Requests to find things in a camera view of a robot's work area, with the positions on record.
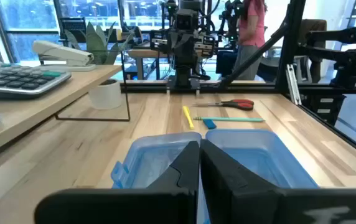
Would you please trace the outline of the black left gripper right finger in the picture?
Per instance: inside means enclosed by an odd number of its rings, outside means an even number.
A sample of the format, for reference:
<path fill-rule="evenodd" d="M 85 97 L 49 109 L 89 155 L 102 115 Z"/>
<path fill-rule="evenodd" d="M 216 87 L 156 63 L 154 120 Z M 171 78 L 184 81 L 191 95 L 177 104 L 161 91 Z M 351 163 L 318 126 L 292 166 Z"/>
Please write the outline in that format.
<path fill-rule="evenodd" d="M 285 189 L 208 140 L 201 178 L 211 223 L 356 223 L 356 189 Z"/>

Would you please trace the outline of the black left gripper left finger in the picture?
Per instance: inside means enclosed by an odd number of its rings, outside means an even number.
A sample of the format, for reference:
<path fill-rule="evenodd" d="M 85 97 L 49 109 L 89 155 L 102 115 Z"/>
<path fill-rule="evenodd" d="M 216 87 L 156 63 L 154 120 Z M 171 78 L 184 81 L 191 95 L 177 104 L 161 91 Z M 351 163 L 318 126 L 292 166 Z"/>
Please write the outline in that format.
<path fill-rule="evenodd" d="M 144 189 L 65 189 L 44 197 L 36 223 L 195 223 L 200 146 L 191 141 Z"/>

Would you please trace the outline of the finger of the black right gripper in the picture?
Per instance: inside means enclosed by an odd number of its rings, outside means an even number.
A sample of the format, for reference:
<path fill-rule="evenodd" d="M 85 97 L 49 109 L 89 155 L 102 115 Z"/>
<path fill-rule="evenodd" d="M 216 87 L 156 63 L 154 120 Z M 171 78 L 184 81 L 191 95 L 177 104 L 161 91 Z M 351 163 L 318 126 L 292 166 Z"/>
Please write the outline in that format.
<path fill-rule="evenodd" d="M 182 34 L 178 32 L 170 33 L 172 62 L 177 62 L 178 59 L 182 57 L 182 49 L 180 46 L 181 40 L 182 40 Z"/>
<path fill-rule="evenodd" d="M 192 34 L 183 35 L 183 58 L 185 62 L 194 62 L 194 36 Z"/>

